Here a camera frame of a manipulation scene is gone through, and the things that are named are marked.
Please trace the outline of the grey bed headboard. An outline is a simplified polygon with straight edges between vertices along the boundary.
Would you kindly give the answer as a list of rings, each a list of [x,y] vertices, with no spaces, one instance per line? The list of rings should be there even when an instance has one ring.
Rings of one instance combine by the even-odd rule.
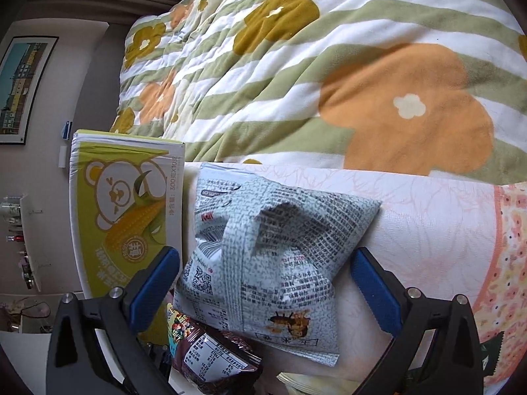
[[[129,28],[110,24],[98,43],[79,93],[72,131],[108,131],[119,105],[120,72]]]

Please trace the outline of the floral striped quilt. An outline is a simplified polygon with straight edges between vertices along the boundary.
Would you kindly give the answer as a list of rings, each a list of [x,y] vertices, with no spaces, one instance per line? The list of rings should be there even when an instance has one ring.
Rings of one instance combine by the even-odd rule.
[[[125,39],[116,133],[187,161],[526,179],[504,0],[182,0]]]

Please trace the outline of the yellow cake snack bag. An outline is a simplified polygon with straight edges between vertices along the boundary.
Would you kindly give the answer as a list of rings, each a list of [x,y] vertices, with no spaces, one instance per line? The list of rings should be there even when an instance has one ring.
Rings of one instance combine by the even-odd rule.
[[[288,394],[296,395],[350,395],[360,386],[360,382],[329,376],[280,373],[277,379]]]

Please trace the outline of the green yellow cardboard box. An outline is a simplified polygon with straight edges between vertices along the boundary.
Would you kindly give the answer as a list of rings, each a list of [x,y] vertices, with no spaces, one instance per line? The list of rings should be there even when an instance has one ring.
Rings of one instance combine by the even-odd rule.
[[[163,246],[182,249],[183,143],[78,130],[70,149],[70,231],[86,297],[125,286]]]

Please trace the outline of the grey white snack bag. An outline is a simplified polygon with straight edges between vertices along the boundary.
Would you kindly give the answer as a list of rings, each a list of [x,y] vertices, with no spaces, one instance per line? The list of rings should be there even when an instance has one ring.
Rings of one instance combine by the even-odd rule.
[[[197,178],[196,245],[175,288],[176,309],[334,366],[340,348],[332,282],[379,210],[374,199],[205,164]]]

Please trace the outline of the dark green cracker packet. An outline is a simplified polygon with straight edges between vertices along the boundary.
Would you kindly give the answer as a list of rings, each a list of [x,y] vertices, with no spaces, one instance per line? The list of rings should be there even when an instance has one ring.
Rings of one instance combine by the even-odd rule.
[[[503,333],[475,345],[467,326],[461,326],[449,340],[437,330],[423,364],[408,371],[405,394],[482,394],[483,380],[494,374]]]

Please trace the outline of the framed harbour picture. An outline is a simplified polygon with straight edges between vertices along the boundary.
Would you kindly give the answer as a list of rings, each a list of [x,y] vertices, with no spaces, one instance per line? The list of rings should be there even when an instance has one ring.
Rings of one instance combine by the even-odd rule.
[[[48,60],[59,40],[17,36],[1,60],[1,145],[25,145],[30,114]]]

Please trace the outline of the white wall shelf with bottles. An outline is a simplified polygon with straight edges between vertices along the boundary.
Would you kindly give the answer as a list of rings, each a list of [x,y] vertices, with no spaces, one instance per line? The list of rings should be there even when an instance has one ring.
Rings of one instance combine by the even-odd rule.
[[[38,246],[38,233],[35,216],[42,213],[36,210],[29,195],[14,195],[1,198],[1,219],[7,225],[5,240],[14,244],[19,255],[18,267],[28,290],[41,292],[39,261],[35,251]]]

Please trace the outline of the dark purple snack bag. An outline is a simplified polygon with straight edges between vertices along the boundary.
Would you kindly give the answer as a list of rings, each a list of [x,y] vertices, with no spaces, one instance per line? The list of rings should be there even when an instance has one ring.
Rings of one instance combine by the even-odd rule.
[[[243,338],[166,305],[172,367],[203,394],[255,394],[262,360]]]

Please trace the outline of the blue white item on headboard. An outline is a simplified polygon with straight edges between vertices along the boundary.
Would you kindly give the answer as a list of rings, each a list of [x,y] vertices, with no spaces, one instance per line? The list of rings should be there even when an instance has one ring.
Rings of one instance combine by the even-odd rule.
[[[64,141],[67,141],[70,139],[70,132],[72,129],[72,122],[68,120],[64,123],[63,129],[61,131],[61,137]]]

